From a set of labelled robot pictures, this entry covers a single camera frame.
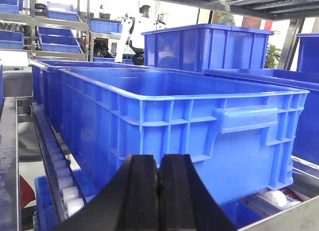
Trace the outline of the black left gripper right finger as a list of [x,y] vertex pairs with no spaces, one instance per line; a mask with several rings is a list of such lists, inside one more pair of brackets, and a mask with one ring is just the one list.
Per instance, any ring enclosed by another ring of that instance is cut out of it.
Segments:
[[234,231],[190,155],[164,155],[159,169],[159,230]]

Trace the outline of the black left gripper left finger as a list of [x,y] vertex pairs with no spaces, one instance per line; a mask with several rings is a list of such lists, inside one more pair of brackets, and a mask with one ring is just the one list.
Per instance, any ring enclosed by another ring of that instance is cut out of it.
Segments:
[[159,230],[157,171],[152,155],[128,155],[107,185],[53,230]]

